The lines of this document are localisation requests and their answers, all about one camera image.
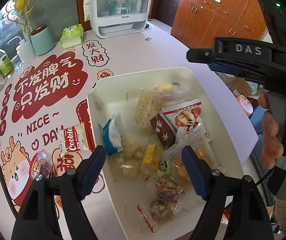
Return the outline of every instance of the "wooden lid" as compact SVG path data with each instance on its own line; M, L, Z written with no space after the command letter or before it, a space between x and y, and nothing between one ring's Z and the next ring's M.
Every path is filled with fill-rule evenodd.
M44 24L44 25L41 25L40 27L37 27L35 30L33 30L30 35L33 36L33 35L36 35L38 33L40 33L42 30L45 30L47 28L47 26Z

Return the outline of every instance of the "screw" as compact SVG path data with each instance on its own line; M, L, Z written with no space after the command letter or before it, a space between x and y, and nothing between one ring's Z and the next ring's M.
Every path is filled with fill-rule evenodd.
M250 175L244 175L244 179L247 181L247 182L251 182L253 179Z
M68 175L74 175L75 172L76 172L76 169L69 169L69 170L67 171L67 174L68 174Z
M42 178L43 178L43 175L42 175L42 174L36 175L36 177L35 177L35 179L36 179L37 181L42 180Z
M220 176L221 172L219 170L212 170L211 173L214 175L214 176Z

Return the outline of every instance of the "cup storage box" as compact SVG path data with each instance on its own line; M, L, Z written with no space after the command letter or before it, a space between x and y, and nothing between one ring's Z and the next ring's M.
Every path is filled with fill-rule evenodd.
M224 123L194 73L187 68L143 71L99 80L88 94L95 145L104 145L100 126L103 127L112 115L115 115L120 131L140 129L134 121L140 94L180 79L184 79L191 87L191 99L199 98L202 102L200 117L204 120L206 131L213 138L210 145L220 170L227 176L242 178L242 166ZM180 200L187 211L181 210L175 214L174 221L162 221L158 230L151 233L137 210L138 204L148 207L153 197L147 190L144 179L115 177L108 161L103 166L103 176L127 239L174 240L195 228L205 204L193 187L186 189Z
M84 0L85 21L100 38L140 32L151 0Z

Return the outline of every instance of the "snowflake pattern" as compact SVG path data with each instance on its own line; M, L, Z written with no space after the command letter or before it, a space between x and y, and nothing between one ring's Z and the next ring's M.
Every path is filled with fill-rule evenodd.
M162 127L162 125L163 125L163 123L160 121L160 120L157 120L156 121L156 126L158 126L158 127Z
M169 137L168 137L167 133L164 133L162 135L162 138L163 138L163 141L167 141Z

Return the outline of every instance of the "cabinet handle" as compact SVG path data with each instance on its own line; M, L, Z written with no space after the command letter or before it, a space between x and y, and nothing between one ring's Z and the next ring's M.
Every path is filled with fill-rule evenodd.
M254 31L251 30L248 26L245 25L244 27L247 28L250 32L254 33Z
M229 15L229 16L231 16L230 14L228 14L226 11L223 11L225 14L227 14L227 15Z

